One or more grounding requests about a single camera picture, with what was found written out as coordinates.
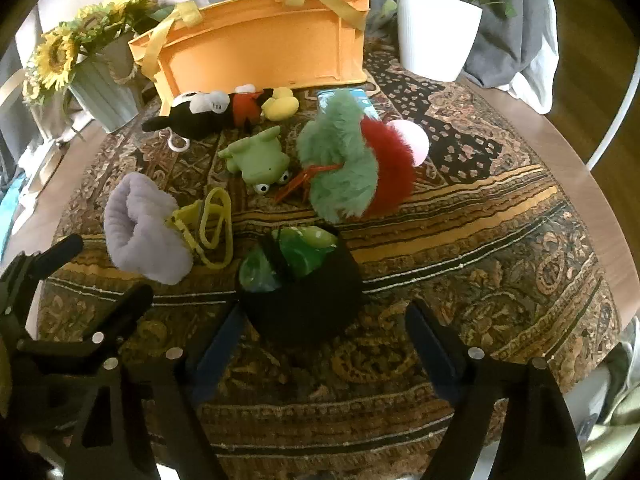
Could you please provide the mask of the purple egg-shaped sponge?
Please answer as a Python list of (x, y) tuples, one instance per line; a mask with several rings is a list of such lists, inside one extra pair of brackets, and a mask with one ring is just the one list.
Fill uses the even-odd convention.
[(166, 221), (177, 201), (140, 172), (116, 185), (104, 208), (106, 248), (117, 269), (163, 285), (178, 284), (193, 266), (182, 235)]

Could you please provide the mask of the yellow blue fish plush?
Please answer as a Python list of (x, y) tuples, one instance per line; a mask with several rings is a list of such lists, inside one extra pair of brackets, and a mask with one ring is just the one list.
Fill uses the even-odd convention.
[(204, 200), (175, 209), (165, 223), (207, 269), (219, 271), (233, 258), (231, 217), (230, 195), (224, 188), (212, 188)]

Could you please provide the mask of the black green soft pouch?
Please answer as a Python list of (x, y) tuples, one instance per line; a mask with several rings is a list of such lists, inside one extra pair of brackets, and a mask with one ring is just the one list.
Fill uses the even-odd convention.
[(235, 298), (265, 340), (317, 347), (357, 317), (362, 278), (336, 226), (288, 226), (264, 235), (243, 259)]

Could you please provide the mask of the Mickey Mouse plush toy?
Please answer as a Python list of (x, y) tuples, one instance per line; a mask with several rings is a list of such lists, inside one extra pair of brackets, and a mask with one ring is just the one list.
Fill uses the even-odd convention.
[(182, 153), (190, 148), (192, 141), (231, 129), (251, 133), (263, 119), (283, 122), (298, 110), (299, 100), (285, 87), (257, 90), (252, 84), (246, 84), (231, 93), (188, 91), (172, 100), (166, 115), (144, 122), (142, 130), (168, 130), (169, 148)]

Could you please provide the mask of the green frog plush toy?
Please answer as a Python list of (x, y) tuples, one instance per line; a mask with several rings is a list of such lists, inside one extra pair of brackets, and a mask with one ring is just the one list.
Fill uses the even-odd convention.
[(273, 126), (236, 140), (218, 152), (230, 174), (240, 174), (244, 183), (257, 194), (291, 180), (290, 156), (282, 151), (279, 126)]

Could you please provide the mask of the green red fluffy plush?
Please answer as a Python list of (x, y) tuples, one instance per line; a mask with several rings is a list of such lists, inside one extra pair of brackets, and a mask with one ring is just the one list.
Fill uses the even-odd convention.
[(336, 92), (300, 130), (300, 171), (276, 201), (303, 190), (317, 216), (330, 223), (386, 216), (411, 195), (416, 168), (429, 150), (430, 140), (415, 122), (371, 119), (348, 92)]

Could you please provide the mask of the blue tissue pack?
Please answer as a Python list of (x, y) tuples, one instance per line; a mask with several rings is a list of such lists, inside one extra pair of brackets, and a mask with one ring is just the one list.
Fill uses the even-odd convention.
[(362, 109), (363, 114), (367, 117), (375, 120), (379, 120), (378, 112), (369, 100), (367, 93), (361, 88), (332, 88), (319, 90), (316, 94), (317, 107), (319, 112), (324, 112), (328, 105), (329, 99), (335, 96), (336, 92), (346, 91), (349, 95), (358, 103)]

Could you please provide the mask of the orange plastic storage basket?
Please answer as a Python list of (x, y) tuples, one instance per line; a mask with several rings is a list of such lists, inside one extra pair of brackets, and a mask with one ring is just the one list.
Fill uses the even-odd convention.
[(370, 0), (187, 1), (129, 47), (162, 99), (186, 91), (360, 84)]

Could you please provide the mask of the light blue cloth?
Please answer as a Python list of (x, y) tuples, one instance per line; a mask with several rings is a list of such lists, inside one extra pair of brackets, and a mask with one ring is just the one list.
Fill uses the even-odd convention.
[(21, 190), (26, 179), (22, 172), (16, 176), (3, 195), (0, 206), (0, 258), (3, 258), (10, 237), (15, 211), (20, 201)]

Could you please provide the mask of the grey ribbed vase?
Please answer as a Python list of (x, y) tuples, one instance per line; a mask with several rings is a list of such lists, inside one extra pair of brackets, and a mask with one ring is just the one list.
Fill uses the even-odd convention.
[(107, 133), (112, 133), (136, 118), (142, 110), (138, 66), (129, 41), (133, 32), (125, 32), (76, 64), (70, 92)]

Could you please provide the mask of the sunflower bouquet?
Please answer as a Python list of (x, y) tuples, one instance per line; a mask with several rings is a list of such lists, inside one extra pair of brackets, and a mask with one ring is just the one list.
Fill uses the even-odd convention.
[(42, 105), (78, 78), (80, 64), (128, 32), (142, 35), (172, 10), (160, 0), (111, 0), (88, 4), (70, 21), (43, 32), (29, 55), (23, 82), (23, 100)]

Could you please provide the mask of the patterned woven table rug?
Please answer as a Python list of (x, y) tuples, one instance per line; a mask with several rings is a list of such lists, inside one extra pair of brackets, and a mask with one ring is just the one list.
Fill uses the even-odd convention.
[[(394, 214), (337, 226), (363, 278), (364, 305), (344, 333), (288, 352), (246, 330), (222, 382), (198, 409), (231, 479), (395, 479), (422, 474), (452, 411), (437, 399), (404, 326), (420, 298), (468, 346), (495, 359), (550, 360), (562, 391), (620, 339), (620, 315), (585, 223), (516, 130), (463, 84), (404, 70), (367, 47), (364, 88), (383, 120), (422, 126), (431, 142), (412, 195)], [(107, 136), (70, 199), (56, 238), (78, 233), (84, 251), (43, 285), (38, 335), (80, 339), (134, 284), (108, 256), (103, 209), (119, 180), (139, 171), (186, 206), (215, 186), (232, 203), (234, 261), (210, 272), (195, 260), (180, 284), (153, 284), (154, 304), (122, 347), (127, 364), (182, 346), (234, 292), (238, 264), (273, 228), (316, 223), (306, 202), (274, 204), (227, 174), (218, 151), (237, 131), (182, 154), (168, 131), (140, 118)]]

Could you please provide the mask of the white plant pot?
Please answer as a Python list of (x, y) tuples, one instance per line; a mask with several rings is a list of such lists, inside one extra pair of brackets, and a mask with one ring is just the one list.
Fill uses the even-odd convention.
[(483, 10), (462, 0), (398, 0), (400, 64), (418, 76), (455, 81), (472, 50)]

